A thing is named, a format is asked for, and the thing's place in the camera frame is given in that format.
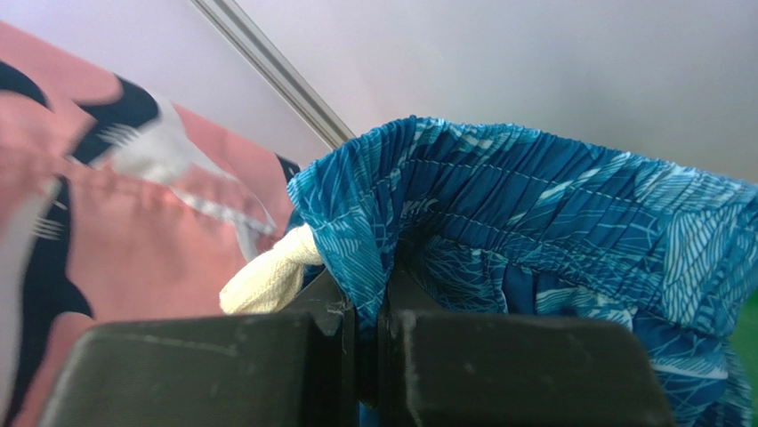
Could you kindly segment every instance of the blue drawstring bag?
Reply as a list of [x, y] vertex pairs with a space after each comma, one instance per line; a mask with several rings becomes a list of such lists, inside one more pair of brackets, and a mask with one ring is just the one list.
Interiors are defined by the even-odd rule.
[[758, 187], [517, 125], [410, 117], [288, 190], [364, 340], [401, 256], [450, 310], [624, 325], [681, 426], [750, 425], [728, 337], [758, 286]]

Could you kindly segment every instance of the navy blue pattern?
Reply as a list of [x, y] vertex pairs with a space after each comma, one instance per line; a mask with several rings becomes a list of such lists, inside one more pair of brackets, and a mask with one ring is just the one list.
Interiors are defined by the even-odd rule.
[[282, 172], [285, 175], [285, 180], [290, 182], [297, 173], [300, 172], [300, 166], [290, 162], [282, 156], [277, 156], [279, 164], [282, 165]]
[[411, 117], [288, 189], [364, 339], [400, 256], [451, 310], [625, 325], [680, 425], [749, 425], [726, 337], [758, 286], [758, 187], [517, 125]]
[[0, 60], [0, 91], [8, 91], [25, 96], [37, 104], [49, 108], [47, 98], [32, 79], [16, 68]]
[[58, 178], [60, 191], [47, 214], [37, 220], [36, 239], [23, 287], [23, 321], [19, 370], [3, 426], [9, 427], [21, 411], [24, 396], [42, 365], [52, 323], [62, 313], [93, 318], [89, 302], [66, 276], [71, 244], [69, 182]]
[[84, 165], [90, 165], [113, 147], [113, 144], [102, 136], [114, 126], [139, 129], [158, 118], [157, 102], [147, 91], [121, 77], [116, 78], [123, 91], [120, 98], [110, 104], [77, 104], [96, 120], [92, 129], [82, 137], [71, 153], [73, 158]]

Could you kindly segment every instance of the white ceiling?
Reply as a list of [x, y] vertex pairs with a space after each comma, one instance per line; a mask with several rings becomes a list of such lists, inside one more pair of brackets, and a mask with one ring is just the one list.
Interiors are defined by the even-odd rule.
[[515, 122], [758, 181], [755, 0], [237, 0], [355, 132]]

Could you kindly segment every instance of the metal rod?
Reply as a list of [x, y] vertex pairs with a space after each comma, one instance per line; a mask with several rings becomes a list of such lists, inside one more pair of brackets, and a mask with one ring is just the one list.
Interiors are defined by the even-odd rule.
[[192, 0], [332, 149], [355, 134], [233, 0]]

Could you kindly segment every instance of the leaf pattern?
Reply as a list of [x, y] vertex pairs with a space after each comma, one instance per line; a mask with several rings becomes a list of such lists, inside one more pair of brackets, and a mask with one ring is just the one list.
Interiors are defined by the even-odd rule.
[[396, 257], [451, 310], [628, 327], [680, 425], [749, 425], [728, 337], [758, 286], [758, 187], [517, 125], [391, 122], [297, 175], [370, 339]]

